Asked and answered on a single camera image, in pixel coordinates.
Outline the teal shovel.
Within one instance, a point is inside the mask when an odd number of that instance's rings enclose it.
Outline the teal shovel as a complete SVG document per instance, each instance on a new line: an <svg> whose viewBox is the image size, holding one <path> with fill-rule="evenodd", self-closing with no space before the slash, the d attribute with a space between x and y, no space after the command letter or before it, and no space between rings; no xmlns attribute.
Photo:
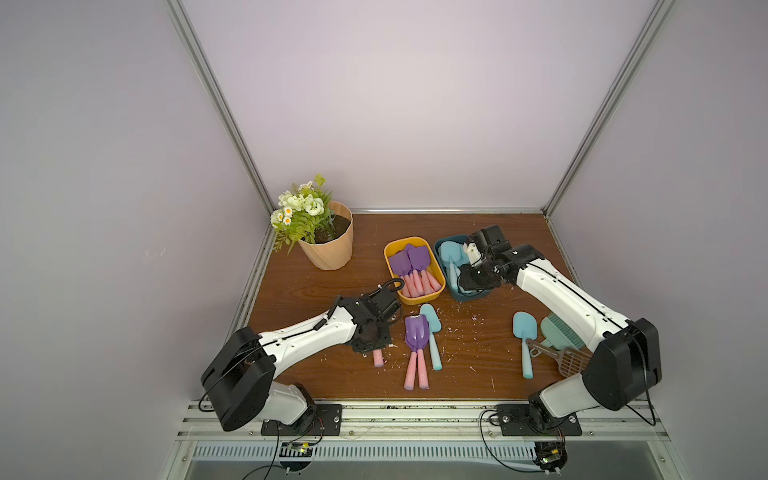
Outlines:
<svg viewBox="0 0 768 480"><path fill-rule="evenodd" d="M436 334L442 329L441 321L438 318L435 308L431 304L422 304L420 307L420 314L426 318L429 325L429 349L432 369L434 371L440 371L443 368L443 365L436 341Z"/></svg>
<svg viewBox="0 0 768 480"><path fill-rule="evenodd" d="M521 341L522 375L525 379L534 378L532 358L528 345L529 340L538 337L538 324L533 315L518 311L513 315L513 334Z"/></svg>
<svg viewBox="0 0 768 480"><path fill-rule="evenodd" d="M469 263L469 259L463 250L463 245L454 241L445 241L438 250L446 269L448 284L453 291L459 292L458 279L460 267Z"/></svg>

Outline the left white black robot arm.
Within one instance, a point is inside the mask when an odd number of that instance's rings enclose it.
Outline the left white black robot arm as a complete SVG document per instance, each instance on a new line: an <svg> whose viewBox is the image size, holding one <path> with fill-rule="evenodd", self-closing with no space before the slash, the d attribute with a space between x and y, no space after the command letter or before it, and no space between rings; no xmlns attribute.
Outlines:
<svg viewBox="0 0 768 480"><path fill-rule="evenodd" d="M346 345L368 354L391 343L390 327L401 310L401 279L390 279L371 293L338 296L317 316L282 329L235 331L201 376L204 396L225 432L253 420L275 422L300 433L309 431L318 407L299 384L277 378L295 364L330 347Z"/></svg>

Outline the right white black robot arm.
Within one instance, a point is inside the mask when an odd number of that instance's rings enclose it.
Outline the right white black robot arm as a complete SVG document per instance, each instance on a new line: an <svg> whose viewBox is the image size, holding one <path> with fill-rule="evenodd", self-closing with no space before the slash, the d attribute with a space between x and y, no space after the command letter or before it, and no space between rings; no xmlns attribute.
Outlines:
<svg viewBox="0 0 768 480"><path fill-rule="evenodd" d="M460 267L459 286L518 287L547 306L592 353L583 372L529 398L531 422L545 426L598 406L618 411L661 381L659 332L650 321L631 320L596 300L536 248L511 245L497 225L470 235L469 242L478 248L477 260Z"/></svg>

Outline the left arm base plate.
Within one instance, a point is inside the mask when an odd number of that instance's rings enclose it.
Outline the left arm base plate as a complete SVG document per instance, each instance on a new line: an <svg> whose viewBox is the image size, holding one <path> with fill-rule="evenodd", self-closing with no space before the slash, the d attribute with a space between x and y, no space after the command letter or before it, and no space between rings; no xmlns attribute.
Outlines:
<svg viewBox="0 0 768 480"><path fill-rule="evenodd" d="M343 406L339 403L311 405L292 424L283 424L275 420L263 421L260 434L265 437L279 436L283 439L304 436L338 436L341 429L342 410Z"/></svg>

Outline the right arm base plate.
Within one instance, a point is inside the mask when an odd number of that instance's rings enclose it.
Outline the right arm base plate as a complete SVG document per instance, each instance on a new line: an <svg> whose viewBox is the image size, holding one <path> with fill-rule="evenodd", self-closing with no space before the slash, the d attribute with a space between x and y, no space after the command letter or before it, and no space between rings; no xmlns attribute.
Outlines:
<svg viewBox="0 0 768 480"><path fill-rule="evenodd" d="M575 414L553 417L538 405L502 403L496 406L496 415L503 436L578 437L583 434Z"/></svg>

